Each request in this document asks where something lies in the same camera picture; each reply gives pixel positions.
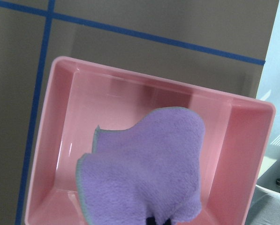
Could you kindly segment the purple microfibre cloth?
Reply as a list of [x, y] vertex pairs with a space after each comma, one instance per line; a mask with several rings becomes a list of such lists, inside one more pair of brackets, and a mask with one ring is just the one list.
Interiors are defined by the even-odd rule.
[[194, 111], [159, 108], [125, 130], [96, 128], [92, 152], [76, 165], [90, 225], [189, 222], [201, 212], [200, 153], [205, 125]]

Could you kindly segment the brown paper table mat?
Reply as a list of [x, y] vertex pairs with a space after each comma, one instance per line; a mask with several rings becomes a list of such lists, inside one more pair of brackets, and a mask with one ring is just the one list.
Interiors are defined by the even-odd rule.
[[255, 97], [276, 0], [0, 0], [0, 225], [21, 221], [52, 61]]

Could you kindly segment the pink plastic bin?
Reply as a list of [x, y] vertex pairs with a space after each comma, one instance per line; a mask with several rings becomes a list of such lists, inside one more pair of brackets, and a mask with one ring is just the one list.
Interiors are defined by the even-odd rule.
[[61, 56], [51, 66], [30, 178], [25, 224], [83, 225], [76, 163], [97, 126], [127, 129], [156, 108], [181, 106], [206, 127], [202, 212], [194, 225], [242, 225], [275, 107], [218, 90]]

